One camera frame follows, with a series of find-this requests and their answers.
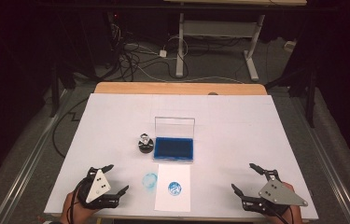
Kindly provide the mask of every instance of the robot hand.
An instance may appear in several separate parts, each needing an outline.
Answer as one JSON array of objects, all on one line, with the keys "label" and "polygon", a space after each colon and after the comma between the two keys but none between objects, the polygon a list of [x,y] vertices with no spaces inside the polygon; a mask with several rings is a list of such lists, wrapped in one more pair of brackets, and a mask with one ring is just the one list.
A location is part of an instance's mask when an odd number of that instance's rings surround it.
[{"label": "robot hand", "polygon": [[117,194],[105,194],[111,187],[104,173],[111,170],[113,166],[105,166],[102,169],[92,167],[88,171],[87,177],[81,180],[77,197],[85,208],[116,208],[119,205],[119,198],[126,193],[129,186],[121,189]]},{"label": "robot hand", "polygon": [[264,170],[254,163],[250,163],[250,168],[260,175],[265,175],[268,183],[259,191],[260,198],[244,196],[240,189],[231,184],[234,193],[242,199],[242,206],[245,211],[258,212],[270,217],[278,217],[283,223],[287,224],[287,222],[282,219],[282,215],[291,205],[308,205],[308,202],[282,183],[276,170]]}]

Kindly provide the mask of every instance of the white table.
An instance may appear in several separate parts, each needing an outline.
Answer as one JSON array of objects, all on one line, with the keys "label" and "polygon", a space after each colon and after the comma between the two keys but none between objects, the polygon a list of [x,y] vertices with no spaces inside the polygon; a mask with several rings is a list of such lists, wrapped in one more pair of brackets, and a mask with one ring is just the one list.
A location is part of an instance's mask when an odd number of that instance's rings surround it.
[{"label": "white table", "polygon": [[[141,153],[137,142],[141,133],[155,137],[157,116],[195,118],[190,212],[155,211],[155,189],[142,184],[145,175],[158,173],[159,162],[152,160],[152,153]],[[112,186],[109,192],[117,193],[126,185],[130,188],[118,208],[103,209],[96,214],[98,217],[263,221],[262,215],[244,211],[241,199],[231,188],[233,183],[245,195],[258,197],[267,181],[249,168],[250,162],[277,169],[281,179],[291,183],[308,202],[308,207],[301,208],[302,217],[317,219],[271,96],[94,93],[45,213],[57,216],[62,212],[66,194],[90,167],[114,164],[105,174]]]},{"label": "white table", "polygon": [[[237,5],[258,5],[283,7],[305,6],[306,0],[165,0],[178,2],[180,4],[202,3],[202,4],[237,4]],[[256,66],[253,63],[253,53],[259,40],[259,33],[264,22],[265,15],[259,15],[256,22],[234,22],[234,21],[186,21],[184,13],[180,13],[178,33],[178,53],[176,61],[177,77],[183,76],[184,45],[185,35],[206,35],[206,36],[227,36],[227,37],[250,37],[250,48],[244,51],[245,63],[250,78],[253,81],[259,80]]]}]

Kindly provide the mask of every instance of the clear plastic box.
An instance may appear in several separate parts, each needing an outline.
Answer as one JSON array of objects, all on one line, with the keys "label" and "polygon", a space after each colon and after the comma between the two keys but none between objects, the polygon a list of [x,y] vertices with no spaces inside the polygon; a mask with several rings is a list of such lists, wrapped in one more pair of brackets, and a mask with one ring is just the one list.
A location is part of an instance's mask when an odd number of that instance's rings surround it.
[{"label": "clear plastic box", "polygon": [[154,160],[194,160],[194,118],[155,118]]}]

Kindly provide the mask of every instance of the white tabletop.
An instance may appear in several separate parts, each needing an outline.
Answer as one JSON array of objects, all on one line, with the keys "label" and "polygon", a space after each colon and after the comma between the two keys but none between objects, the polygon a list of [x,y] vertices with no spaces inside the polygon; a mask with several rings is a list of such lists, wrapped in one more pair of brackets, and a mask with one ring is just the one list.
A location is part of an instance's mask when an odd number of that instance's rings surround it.
[{"label": "white tabletop", "polygon": [[[195,118],[190,212],[155,211],[156,189],[142,183],[144,176],[158,173],[160,164],[137,146],[140,134],[155,137],[155,117]],[[105,174],[112,187],[108,193],[130,187],[118,208],[103,209],[98,217],[262,221],[261,214],[244,211],[231,188],[233,183],[246,196],[258,197],[267,180],[249,163],[276,169],[308,202],[301,208],[302,217],[317,219],[271,96],[94,93],[45,213],[60,214],[66,194],[91,167],[114,164]]]}]

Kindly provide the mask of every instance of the blue circle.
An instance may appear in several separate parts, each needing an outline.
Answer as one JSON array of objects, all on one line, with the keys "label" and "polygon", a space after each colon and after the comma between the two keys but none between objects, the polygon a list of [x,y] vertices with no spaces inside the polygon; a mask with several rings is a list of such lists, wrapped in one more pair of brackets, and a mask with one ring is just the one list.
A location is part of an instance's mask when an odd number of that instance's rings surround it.
[{"label": "blue circle", "polygon": [[148,174],[143,177],[143,186],[146,189],[154,189],[157,183],[157,176],[155,174]]},{"label": "blue circle", "polygon": [[169,193],[173,196],[177,196],[181,193],[181,186],[177,182],[172,182],[168,186]]}]

